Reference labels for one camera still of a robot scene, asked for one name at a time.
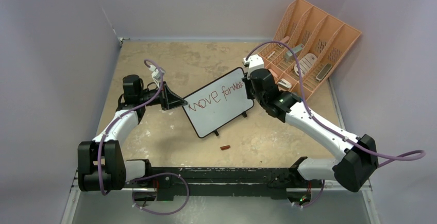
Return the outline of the black-framed whiteboard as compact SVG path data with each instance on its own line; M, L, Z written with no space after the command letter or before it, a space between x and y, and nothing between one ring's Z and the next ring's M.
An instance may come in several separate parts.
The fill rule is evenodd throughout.
M237 67L183 99L183 110L198 138L204 138L251 109L243 82L244 71Z

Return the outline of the brown marker cap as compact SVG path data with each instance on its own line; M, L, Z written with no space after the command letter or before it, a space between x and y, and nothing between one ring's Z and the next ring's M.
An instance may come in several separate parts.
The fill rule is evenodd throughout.
M225 145L225 146L220 147L221 150L227 150L229 148L230 148L230 145Z

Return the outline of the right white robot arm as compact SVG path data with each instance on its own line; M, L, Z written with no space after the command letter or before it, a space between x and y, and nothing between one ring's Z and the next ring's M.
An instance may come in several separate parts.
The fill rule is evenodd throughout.
M334 180L351 192L358 192L379 166L375 140L350 133L309 108L294 93L279 90L267 69L245 73L243 82L249 99L266 113L291 125L326 148L333 159L304 158L295 164L289 179L295 186L310 180Z

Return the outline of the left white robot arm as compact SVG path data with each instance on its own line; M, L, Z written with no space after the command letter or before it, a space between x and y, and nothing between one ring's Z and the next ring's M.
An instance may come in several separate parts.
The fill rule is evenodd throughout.
M147 106L160 105L162 110L171 110L187 105L166 82L149 89L138 75L123 78L123 91L110 124L93 140L78 146L78 186L83 192L101 191L106 195L121 190L132 180L140 187L150 186L154 174L149 160L125 160L121 144L140 123Z

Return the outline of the grey whiteboard eraser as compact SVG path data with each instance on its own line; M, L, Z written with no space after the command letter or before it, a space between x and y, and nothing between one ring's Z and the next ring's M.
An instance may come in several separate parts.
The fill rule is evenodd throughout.
M332 68L332 64L330 64L330 63L325 64L322 67L322 69L319 71L319 73L317 74L315 80L318 82L323 81L323 79L328 75L331 68Z

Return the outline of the pink eraser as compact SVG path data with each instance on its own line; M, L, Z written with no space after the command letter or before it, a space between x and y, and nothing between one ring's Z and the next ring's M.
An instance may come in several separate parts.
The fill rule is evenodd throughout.
M276 81L278 79L278 75L276 74L276 72L274 70L272 70L271 68L269 68L268 71L274 77L274 79Z

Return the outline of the teal staple box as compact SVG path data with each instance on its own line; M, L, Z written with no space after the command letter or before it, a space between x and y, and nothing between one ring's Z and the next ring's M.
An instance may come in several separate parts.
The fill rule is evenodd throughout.
M291 60L294 60L294 55L297 56L297 54L304 48L304 45L298 44L295 47L292 48L292 50L287 51L284 54L284 60L285 62L290 62Z

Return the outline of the pink stapler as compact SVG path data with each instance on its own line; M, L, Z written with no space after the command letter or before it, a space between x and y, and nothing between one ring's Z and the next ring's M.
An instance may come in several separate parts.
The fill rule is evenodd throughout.
M289 37L289 36L285 36L284 38L282 38L282 39L280 40L280 42L282 42L283 44L287 44L289 40L290 40L290 37Z

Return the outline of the peach plastic desk organizer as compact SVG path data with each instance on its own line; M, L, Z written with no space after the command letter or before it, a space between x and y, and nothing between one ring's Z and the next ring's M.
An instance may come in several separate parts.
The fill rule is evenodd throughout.
M265 68L271 68L278 75L278 79L285 79L292 84L290 92L305 95L309 99L320 85L333 73L347 52L361 35L361 31L339 20L326 11L316 7L306 0L295 0L287 7L279 27L273 37L280 41L289 36L288 46L293 48L303 44L304 48L297 54L298 60L308 53L317 56L313 68L303 77L299 63L295 60L285 62L286 47L280 48L277 43L269 43L258 52L264 60ZM275 51L268 60L267 56ZM330 63L332 68L323 81L315 80L322 67Z

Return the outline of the black aluminium base frame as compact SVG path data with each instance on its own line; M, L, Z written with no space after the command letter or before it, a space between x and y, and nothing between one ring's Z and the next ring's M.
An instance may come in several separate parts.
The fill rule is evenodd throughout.
M103 172L99 182L96 167L79 172L77 185L83 192L128 190L151 193L157 201L172 201L176 196L269 197L274 200L308 202L315 199L312 190L322 187L342 189L332 180L305 180L297 167L290 168L218 168L150 167L139 176L127 177L127 171Z

